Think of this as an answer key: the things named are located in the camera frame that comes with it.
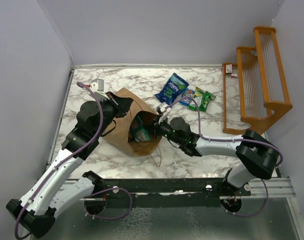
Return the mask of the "blue Burts chips bag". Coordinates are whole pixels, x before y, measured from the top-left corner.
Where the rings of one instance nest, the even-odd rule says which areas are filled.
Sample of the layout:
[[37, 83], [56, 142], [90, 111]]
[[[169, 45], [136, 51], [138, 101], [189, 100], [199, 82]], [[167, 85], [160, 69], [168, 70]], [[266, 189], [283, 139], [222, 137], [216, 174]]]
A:
[[171, 105], [177, 97], [181, 95], [189, 86], [189, 83], [182, 77], [173, 73], [167, 80], [162, 90], [155, 94], [155, 97], [161, 102]]

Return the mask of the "green candy bag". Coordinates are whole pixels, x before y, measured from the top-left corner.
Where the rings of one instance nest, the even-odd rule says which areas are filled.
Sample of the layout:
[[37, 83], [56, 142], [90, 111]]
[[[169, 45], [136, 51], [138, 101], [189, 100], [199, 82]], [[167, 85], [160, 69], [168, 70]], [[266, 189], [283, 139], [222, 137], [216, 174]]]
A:
[[199, 87], [195, 88], [193, 99], [197, 103], [198, 108], [201, 112], [206, 112], [210, 101], [214, 100], [215, 98], [216, 96], [213, 93], [204, 91]]

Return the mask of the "brown paper bag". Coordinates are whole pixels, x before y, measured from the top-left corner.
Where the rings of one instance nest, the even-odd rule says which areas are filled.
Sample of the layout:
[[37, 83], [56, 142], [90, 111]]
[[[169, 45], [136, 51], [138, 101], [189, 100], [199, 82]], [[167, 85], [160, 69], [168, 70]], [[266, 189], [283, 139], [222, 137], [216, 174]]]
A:
[[146, 128], [157, 116], [141, 98], [126, 88], [116, 92], [118, 97], [133, 100], [126, 116], [115, 118], [104, 132], [104, 140], [131, 157], [149, 156], [158, 148], [161, 137]]

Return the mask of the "teal Fox's candy bag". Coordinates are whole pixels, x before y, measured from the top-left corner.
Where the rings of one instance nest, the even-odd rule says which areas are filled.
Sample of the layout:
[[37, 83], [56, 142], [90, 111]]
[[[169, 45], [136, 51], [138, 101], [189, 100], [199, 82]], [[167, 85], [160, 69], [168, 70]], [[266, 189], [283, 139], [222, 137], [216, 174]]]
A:
[[144, 123], [139, 116], [136, 116], [131, 125], [130, 132], [134, 137], [135, 141], [140, 142], [150, 142], [151, 138], [148, 131], [144, 127]]

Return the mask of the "blue M&M's packet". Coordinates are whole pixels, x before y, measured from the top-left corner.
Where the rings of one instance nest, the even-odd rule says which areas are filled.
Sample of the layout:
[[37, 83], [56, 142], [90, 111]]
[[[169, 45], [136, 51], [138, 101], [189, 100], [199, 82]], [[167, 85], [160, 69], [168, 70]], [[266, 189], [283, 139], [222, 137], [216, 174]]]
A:
[[195, 95], [195, 91], [192, 89], [186, 89], [183, 93], [182, 93], [182, 99], [180, 100], [180, 104], [184, 105], [184, 106], [189, 106], [189, 104], [191, 103], [191, 98], [193, 98]]

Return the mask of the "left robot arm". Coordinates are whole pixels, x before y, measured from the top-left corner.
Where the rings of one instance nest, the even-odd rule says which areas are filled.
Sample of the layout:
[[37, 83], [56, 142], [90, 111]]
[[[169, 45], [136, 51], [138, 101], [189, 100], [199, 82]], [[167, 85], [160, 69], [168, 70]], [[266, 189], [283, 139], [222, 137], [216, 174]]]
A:
[[86, 196], [98, 197], [103, 190], [94, 178], [81, 177], [73, 185], [60, 190], [62, 185], [99, 145], [99, 138], [115, 118], [123, 118], [133, 99], [107, 92], [102, 100], [93, 94], [93, 100], [80, 106], [77, 123], [66, 136], [61, 149], [38, 182], [21, 198], [11, 199], [6, 209], [22, 225], [28, 235], [39, 239], [53, 227], [56, 219], [70, 206]]

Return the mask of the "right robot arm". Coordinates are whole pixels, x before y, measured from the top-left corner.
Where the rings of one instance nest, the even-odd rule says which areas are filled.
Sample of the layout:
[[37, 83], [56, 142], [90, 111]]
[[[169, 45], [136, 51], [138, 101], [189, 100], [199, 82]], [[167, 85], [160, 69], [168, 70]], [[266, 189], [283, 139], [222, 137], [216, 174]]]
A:
[[154, 137], [164, 137], [190, 157], [209, 155], [238, 158], [241, 163], [225, 174], [221, 189], [232, 196], [253, 179], [269, 180], [274, 168], [282, 161], [279, 149], [253, 130], [234, 137], [206, 137], [194, 133], [182, 117], [171, 121], [155, 118], [145, 125]]

